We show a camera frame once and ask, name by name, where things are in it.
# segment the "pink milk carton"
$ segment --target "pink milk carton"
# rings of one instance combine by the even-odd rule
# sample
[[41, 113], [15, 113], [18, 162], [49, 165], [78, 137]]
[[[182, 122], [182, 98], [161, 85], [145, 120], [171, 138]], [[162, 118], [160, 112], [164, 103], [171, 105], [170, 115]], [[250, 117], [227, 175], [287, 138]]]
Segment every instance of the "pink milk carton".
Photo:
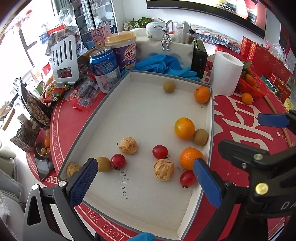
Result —
[[106, 37], [111, 35], [110, 25], [104, 25], [91, 30], [91, 37], [97, 49], [105, 47]]

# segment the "yellow cup lid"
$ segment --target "yellow cup lid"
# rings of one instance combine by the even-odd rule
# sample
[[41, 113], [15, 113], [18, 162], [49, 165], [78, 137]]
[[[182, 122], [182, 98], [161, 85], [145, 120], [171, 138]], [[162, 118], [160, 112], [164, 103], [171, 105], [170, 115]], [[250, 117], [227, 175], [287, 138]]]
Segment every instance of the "yellow cup lid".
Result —
[[105, 46], [112, 46], [120, 44], [128, 40], [136, 40], [137, 36], [133, 31], [123, 31], [119, 33], [114, 33], [109, 37], [106, 37]]

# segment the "white tray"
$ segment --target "white tray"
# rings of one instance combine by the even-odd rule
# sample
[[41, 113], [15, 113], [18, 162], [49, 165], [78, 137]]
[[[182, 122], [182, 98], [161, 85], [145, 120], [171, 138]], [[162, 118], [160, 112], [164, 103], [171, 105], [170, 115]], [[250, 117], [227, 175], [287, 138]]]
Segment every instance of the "white tray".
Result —
[[[174, 93], [163, 90], [163, 83], [168, 80], [176, 84]], [[181, 187], [179, 178], [182, 171], [177, 168], [181, 167], [179, 156], [186, 147], [194, 147], [203, 152], [209, 164], [212, 153], [213, 94], [208, 103], [197, 103], [193, 93], [200, 85], [210, 88], [189, 79], [130, 71], [86, 122], [58, 177], [68, 179], [66, 168], [70, 162], [82, 166], [90, 157], [110, 159], [120, 153], [117, 143], [131, 136], [139, 147], [134, 155], [124, 155], [127, 165], [123, 170], [126, 171], [98, 172], [84, 203], [102, 216], [136, 232], [153, 233], [162, 240], [183, 239], [197, 213], [202, 188], [198, 183], [186, 189]], [[196, 129], [207, 130], [209, 140], [204, 147], [175, 135], [174, 124], [180, 117], [188, 117]], [[155, 145], [166, 146], [169, 159], [175, 163], [174, 176], [167, 182], [160, 182], [153, 173], [156, 159], [152, 148]]]

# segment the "red plastic fruit basket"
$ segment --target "red plastic fruit basket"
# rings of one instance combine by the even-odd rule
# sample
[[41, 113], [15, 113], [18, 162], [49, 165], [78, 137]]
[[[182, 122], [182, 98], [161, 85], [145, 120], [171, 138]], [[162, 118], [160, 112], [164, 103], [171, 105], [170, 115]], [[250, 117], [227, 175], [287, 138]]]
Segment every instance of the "red plastic fruit basket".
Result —
[[261, 80], [261, 78], [253, 73], [253, 75], [256, 77], [256, 83], [259, 88], [259, 90], [256, 90], [252, 86], [250, 86], [244, 79], [239, 78], [239, 82], [237, 84], [237, 88], [241, 93], [249, 93], [253, 99], [262, 98], [263, 96], [267, 96], [269, 91], [266, 86], [266, 84]]

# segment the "paper towel roll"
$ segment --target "paper towel roll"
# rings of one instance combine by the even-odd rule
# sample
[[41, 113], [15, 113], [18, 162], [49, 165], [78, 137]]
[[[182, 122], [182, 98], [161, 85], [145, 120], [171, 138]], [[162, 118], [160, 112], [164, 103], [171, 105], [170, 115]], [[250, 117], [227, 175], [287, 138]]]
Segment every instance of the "paper towel roll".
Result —
[[227, 52], [217, 52], [212, 69], [215, 95], [230, 96], [234, 93], [244, 64]]

